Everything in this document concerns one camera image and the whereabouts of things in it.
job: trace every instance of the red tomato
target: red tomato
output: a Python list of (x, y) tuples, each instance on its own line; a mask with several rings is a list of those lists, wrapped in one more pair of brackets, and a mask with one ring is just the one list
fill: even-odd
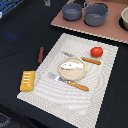
[(103, 49), (101, 47), (94, 47), (90, 51), (93, 57), (101, 57), (103, 54)]

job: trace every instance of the plate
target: plate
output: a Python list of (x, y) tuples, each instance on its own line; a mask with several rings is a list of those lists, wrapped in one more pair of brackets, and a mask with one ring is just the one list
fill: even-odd
[[(82, 69), (63, 69), (63, 68), (61, 68), (61, 65), (66, 62), (74, 62), (77, 64), (82, 63), (83, 68)], [(84, 61), (79, 58), (76, 58), (76, 57), (69, 57), (69, 58), (63, 60), (59, 65), (59, 73), (66, 80), (75, 81), (75, 80), (82, 79), (85, 76), (86, 72), (87, 72), (87, 67), (86, 67)]]

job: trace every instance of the saucepan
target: saucepan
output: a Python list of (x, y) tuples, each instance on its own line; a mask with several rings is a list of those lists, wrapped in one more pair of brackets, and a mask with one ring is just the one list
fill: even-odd
[(93, 4), (90, 2), (84, 3), (85, 17), (84, 22), (90, 26), (100, 26), (105, 22), (106, 16), (111, 12), (108, 12), (108, 8), (101, 4)]
[(82, 6), (77, 3), (73, 3), (70, 0), (69, 4), (62, 7), (63, 18), (69, 21), (80, 19), (82, 16)]
[(123, 19), (124, 27), (128, 30), (128, 7), (122, 11), (121, 17)]

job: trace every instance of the knife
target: knife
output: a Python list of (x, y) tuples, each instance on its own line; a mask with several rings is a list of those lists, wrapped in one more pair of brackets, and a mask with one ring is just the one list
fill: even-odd
[(85, 57), (80, 57), (80, 56), (75, 56), (75, 55), (72, 55), (72, 54), (69, 54), (69, 53), (63, 52), (63, 51), (61, 51), (61, 53), (65, 54), (67, 56), (70, 56), (70, 57), (80, 58), (83, 61), (90, 62), (90, 63), (93, 63), (93, 64), (97, 64), (97, 65), (100, 65), (101, 64), (101, 62), (100, 61), (97, 61), (97, 60), (93, 60), (93, 59), (89, 59), (89, 58), (85, 58)]
[(55, 75), (55, 74), (53, 74), (53, 73), (51, 73), (51, 72), (49, 72), (48, 76), (49, 76), (51, 79), (54, 79), (54, 80), (56, 80), (56, 81), (65, 82), (65, 83), (67, 83), (67, 84), (69, 84), (69, 85), (71, 85), (71, 86), (74, 86), (74, 87), (76, 87), (76, 88), (79, 88), (79, 89), (81, 89), (81, 90), (89, 91), (89, 88), (88, 88), (88, 87), (83, 86), (83, 85), (81, 85), (81, 84), (77, 84), (77, 83), (75, 83), (75, 82), (73, 82), (73, 81), (71, 81), (71, 80), (65, 80), (65, 79), (63, 79), (62, 77), (57, 76), (57, 75)]

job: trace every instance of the placemat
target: placemat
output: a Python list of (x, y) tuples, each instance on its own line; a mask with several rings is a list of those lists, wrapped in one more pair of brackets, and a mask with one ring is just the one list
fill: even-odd
[[(98, 58), (102, 64), (99, 66), (85, 62), (88, 67), (87, 74), (76, 81), (88, 86), (89, 92), (48, 78), (48, 72), (59, 75), (58, 62), (67, 57), (60, 53), (60, 50), (91, 58), (92, 47), (103, 48), (104, 54)], [(94, 128), (117, 50), (118, 47), (115, 46), (63, 33), (37, 69), (34, 91), (21, 92), (17, 98), (78, 128)]]

